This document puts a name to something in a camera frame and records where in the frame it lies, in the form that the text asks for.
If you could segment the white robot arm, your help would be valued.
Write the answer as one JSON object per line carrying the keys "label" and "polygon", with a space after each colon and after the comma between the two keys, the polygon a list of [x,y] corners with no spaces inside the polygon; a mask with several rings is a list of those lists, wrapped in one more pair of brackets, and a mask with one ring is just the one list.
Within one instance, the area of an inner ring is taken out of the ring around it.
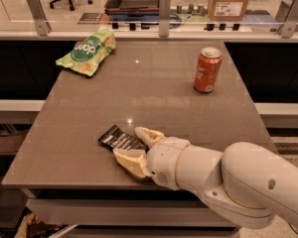
{"label": "white robot arm", "polygon": [[144,127],[135,133],[118,132],[110,143],[135,177],[186,190],[243,227],[263,228],[278,215],[298,228],[298,168],[273,152],[246,142],[219,152]]}

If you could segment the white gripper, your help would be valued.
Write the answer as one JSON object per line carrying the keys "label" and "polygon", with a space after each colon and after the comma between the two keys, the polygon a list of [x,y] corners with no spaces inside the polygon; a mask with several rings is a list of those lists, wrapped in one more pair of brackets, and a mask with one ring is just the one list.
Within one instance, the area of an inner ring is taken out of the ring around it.
{"label": "white gripper", "polygon": [[145,127],[136,127],[135,134],[151,148],[147,156],[144,150],[114,148],[116,161],[137,179],[152,177],[156,184],[178,190],[176,165],[190,142],[176,137],[165,138],[162,132]]}

